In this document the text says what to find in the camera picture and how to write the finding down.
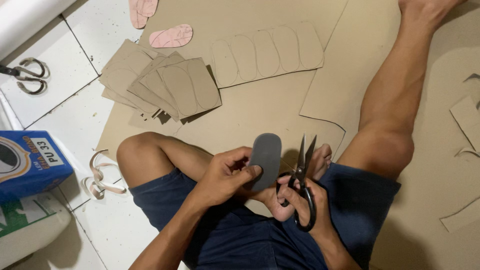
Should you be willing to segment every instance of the navy shorts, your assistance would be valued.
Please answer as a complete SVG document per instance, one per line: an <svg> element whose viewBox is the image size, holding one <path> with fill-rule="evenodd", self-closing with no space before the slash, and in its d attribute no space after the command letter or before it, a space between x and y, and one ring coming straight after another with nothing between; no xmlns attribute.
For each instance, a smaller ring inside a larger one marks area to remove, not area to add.
<svg viewBox="0 0 480 270"><path fill-rule="evenodd" d="M133 201L159 231L196 182L174 169L131 188ZM373 244L400 184L332 163L318 182L328 193L332 223L355 261L368 269ZM327 269L320 248L293 218L279 222L230 199L202 217L185 252L190 269Z"/></svg>

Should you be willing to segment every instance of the scissors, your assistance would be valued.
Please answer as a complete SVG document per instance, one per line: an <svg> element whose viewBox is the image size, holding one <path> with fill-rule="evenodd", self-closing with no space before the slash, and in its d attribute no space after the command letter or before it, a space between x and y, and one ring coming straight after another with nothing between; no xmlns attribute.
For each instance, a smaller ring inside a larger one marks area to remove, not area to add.
<svg viewBox="0 0 480 270"><path fill-rule="evenodd" d="M308 165L310 164L310 160L312 159L313 150L315 148L315 142L317 140L317 135L315 135L315 137L313 138L313 141L310 144L310 146L308 147L308 150L307 150L306 153L305 153L305 138L306 138L306 136L305 136L305 133L304 133L303 134L303 139L301 141L301 146L300 146L300 153L299 153L299 159L298 159L298 162L297 162L297 169L294 170L294 171L290 171L290 172L284 172L284 173L280 174L279 177L283 177L283 176L286 176L286 175L291 175L290 181L288 182L288 187L289 188L293 188L293 186L295 184L295 180L298 179L298 181L300 183L299 194L300 194L300 196L302 196L304 199L306 199L308 201L308 207L310 209L310 220L308 221L307 226L302 226L302 224L300 224L299 214L298 214L297 210L295 210L295 213L294 213L294 220L295 220L295 224L297 225L297 228L299 228L303 232L309 232L313 228L313 226L315 225L315 220L317 219L317 208L316 208L315 202L313 200L312 191L310 190L309 187L305 186L305 175L307 173ZM279 183L276 184L276 193L277 194L278 194L278 191L280 190L280 186L281 186L281 184L279 184ZM290 204L289 201L285 200L281 204L281 206L287 207L289 204Z"/></svg>
<svg viewBox="0 0 480 270"><path fill-rule="evenodd" d="M36 74L22 66L28 66L31 63L37 63L40 65L40 68L42 72L40 74ZM27 81L27 82L38 82L40 83L40 88L37 91L30 91L27 88L25 88L25 85L21 82L17 82L18 87L25 93L29 95L38 95L43 92L47 88L47 82L45 80L42 80L41 78L47 78L45 77L45 69L48 71L48 76L50 76L50 70L48 67L45 65L45 63L35 59L35 58L25 58L22 61L20 61L20 66L14 67L14 68L8 68L6 66L0 65L0 73L7 74L10 76L14 76L17 80L19 81ZM32 75L36 78L32 77L26 77L26 76L20 76L20 72L25 72L29 75Z"/></svg>

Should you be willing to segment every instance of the blue glue box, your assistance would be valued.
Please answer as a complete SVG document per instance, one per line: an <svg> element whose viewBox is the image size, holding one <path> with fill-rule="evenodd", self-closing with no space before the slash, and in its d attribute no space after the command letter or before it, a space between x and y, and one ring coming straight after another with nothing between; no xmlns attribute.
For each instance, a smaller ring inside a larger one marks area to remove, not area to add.
<svg viewBox="0 0 480 270"><path fill-rule="evenodd" d="M48 191L73 168L46 131L0 131L0 204Z"/></svg>

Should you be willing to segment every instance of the man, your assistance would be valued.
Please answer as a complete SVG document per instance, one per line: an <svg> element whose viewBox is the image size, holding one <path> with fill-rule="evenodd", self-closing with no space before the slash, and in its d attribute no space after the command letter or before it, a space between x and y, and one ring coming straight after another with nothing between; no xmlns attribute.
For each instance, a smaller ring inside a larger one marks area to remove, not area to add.
<svg viewBox="0 0 480 270"><path fill-rule="evenodd" d="M412 159L433 33L464 1L399 0L398 37L365 92L358 133L337 163L325 144L310 162L306 185L317 219L308 233L291 218L296 209L305 225L310 214L306 200L287 187L288 177L277 180L278 195L274 187L241 188L261 172L246 166L248 147L212 157L156 133L122 142L120 170L134 202L160 231L131 269L176 269L180 260L191 269L367 269L400 188L396 178ZM274 219L254 214L242 198L263 202ZM283 208L285 199L290 205Z"/></svg>

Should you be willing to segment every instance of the hand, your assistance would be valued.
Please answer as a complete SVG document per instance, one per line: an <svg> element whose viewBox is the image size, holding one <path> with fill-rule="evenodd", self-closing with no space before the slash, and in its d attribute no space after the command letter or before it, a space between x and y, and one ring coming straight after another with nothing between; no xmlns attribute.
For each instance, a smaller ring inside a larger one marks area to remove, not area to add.
<svg viewBox="0 0 480 270"><path fill-rule="evenodd" d="M201 206L219 205L230 199L244 183L253 180L261 172L260 166L246 166L252 149L240 147L216 154L189 196Z"/></svg>
<svg viewBox="0 0 480 270"><path fill-rule="evenodd" d="M317 208L317 219L314 227L310 230L310 234L327 235L333 230L330 211L328 210L327 191L308 178L305 179L305 185L310 188ZM307 200L302 198L297 191L283 184L278 192L278 201L283 202L285 199L290 202L288 207L292 205L297 210L300 224L306 226L310 220L310 208Z"/></svg>

